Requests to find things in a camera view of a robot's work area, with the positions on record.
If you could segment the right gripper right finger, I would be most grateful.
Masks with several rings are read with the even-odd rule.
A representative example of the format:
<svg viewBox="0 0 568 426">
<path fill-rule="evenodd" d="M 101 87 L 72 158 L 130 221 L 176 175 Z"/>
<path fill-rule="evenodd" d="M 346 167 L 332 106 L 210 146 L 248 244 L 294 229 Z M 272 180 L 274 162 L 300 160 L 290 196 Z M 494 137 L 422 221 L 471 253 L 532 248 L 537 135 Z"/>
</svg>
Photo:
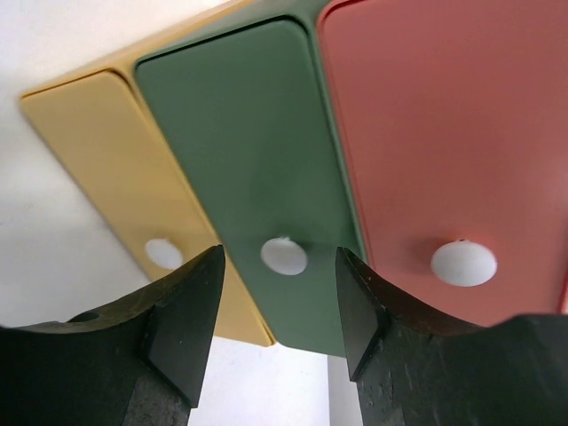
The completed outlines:
<svg viewBox="0 0 568 426">
<path fill-rule="evenodd" d="M 480 327 L 335 254 L 350 379 L 366 425 L 564 425 L 567 318 L 517 315 Z"/>
</svg>

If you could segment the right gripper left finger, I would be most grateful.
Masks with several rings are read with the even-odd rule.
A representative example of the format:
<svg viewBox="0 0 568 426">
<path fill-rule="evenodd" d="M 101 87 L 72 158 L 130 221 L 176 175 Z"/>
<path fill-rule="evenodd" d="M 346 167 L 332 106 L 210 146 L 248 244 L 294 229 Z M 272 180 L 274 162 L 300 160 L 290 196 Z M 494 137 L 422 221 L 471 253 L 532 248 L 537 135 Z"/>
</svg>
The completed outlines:
<svg viewBox="0 0 568 426">
<path fill-rule="evenodd" d="M 224 276 L 225 252 L 214 246 L 69 321 L 3 328 L 2 424 L 187 424 Z"/>
</svg>

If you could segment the orange drawer box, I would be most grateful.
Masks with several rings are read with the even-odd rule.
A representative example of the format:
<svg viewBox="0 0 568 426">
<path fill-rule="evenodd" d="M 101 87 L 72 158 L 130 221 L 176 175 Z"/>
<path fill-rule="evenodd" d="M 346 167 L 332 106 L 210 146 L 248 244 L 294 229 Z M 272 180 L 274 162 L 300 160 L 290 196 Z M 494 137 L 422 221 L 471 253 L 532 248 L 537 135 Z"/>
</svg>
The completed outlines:
<svg viewBox="0 0 568 426">
<path fill-rule="evenodd" d="M 489 326 L 567 269 L 567 4 L 335 1 L 318 35 L 367 258 Z"/>
</svg>

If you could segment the green drawer box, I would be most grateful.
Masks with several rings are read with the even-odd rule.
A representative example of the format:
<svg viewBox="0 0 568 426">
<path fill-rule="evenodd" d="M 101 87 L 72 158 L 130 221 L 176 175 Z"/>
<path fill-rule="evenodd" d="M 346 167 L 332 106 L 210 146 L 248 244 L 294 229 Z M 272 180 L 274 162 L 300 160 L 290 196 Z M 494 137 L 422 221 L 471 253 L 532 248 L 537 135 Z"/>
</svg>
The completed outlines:
<svg viewBox="0 0 568 426">
<path fill-rule="evenodd" d="M 255 1 L 134 76 L 278 342 L 343 356 L 335 253 L 365 252 L 316 35 L 321 1 Z"/>
</svg>

